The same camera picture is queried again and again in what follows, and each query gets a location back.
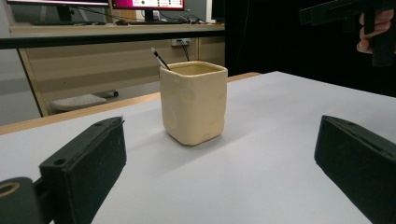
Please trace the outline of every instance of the power outlet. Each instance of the power outlet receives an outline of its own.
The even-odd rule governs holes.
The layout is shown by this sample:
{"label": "power outlet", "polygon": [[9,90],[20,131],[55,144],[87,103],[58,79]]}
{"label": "power outlet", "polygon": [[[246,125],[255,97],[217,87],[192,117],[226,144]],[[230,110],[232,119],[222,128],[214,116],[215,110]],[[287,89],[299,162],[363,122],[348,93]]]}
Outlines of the power outlet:
{"label": "power outlet", "polygon": [[189,45],[191,42],[191,38],[178,38],[171,40],[171,46],[182,46],[181,41],[183,41],[184,45]]}

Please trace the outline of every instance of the black wall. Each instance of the black wall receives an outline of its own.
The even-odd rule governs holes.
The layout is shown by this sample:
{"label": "black wall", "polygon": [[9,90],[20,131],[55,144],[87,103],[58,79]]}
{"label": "black wall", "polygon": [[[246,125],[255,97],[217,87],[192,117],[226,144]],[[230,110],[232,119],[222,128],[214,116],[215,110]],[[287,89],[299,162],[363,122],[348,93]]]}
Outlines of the black wall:
{"label": "black wall", "polygon": [[356,51],[358,17],[349,33],[343,32],[341,21],[300,24],[300,9],[323,2],[226,1],[225,65],[230,76],[281,71],[396,97],[396,65],[373,67],[371,54]]}

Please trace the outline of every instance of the computer monitor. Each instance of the computer monitor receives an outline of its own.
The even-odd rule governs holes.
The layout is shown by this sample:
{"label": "computer monitor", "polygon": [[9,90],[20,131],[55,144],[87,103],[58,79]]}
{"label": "computer monitor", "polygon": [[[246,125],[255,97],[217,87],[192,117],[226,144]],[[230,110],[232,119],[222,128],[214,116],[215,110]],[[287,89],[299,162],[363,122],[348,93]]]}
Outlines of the computer monitor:
{"label": "computer monitor", "polygon": [[7,0],[9,5],[54,6],[58,9],[61,21],[71,21],[69,7],[109,7],[108,0]]}
{"label": "computer monitor", "polygon": [[224,21],[225,19],[225,0],[212,0],[211,19],[215,21]]}
{"label": "computer monitor", "polygon": [[110,0],[114,9],[144,10],[145,21],[154,21],[154,10],[184,11],[185,0]]}

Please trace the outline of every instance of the screw hole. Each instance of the screw hole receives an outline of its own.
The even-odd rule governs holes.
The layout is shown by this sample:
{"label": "screw hole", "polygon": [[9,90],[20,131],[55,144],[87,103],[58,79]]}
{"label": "screw hole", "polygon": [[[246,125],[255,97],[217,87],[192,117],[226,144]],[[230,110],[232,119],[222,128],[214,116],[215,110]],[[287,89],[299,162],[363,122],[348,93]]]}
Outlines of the screw hole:
{"label": "screw hole", "polygon": [[10,193],[13,193],[15,190],[17,190],[20,187],[20,183],[17,182],[11,182],[11,183],[6,183],[0,186],[0,198],[4,197]]}
{"label": "screw hole", "polygon": [[64,164],[65,162],[66,162],[65,159],[60,159],[60,160],[55,161],[53,164],[54,164],[54,165],[62,165],[62,164]]}

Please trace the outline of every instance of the white table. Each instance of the white table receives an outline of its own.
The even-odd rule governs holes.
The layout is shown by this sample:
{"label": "white table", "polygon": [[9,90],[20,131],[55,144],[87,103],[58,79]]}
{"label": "white table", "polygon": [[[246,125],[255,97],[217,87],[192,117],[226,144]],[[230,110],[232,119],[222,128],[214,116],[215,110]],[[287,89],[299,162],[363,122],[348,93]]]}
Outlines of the white table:
{"label": "white table", "polygon": [[123,116],[128,161],[93,223],[365,224],[314,160],[322,115],[396,142],[396,99],[279,72],[228,83],[225,130],[184,147],[160,100],[0,135],[0,180],[38,165],[101,119]]}

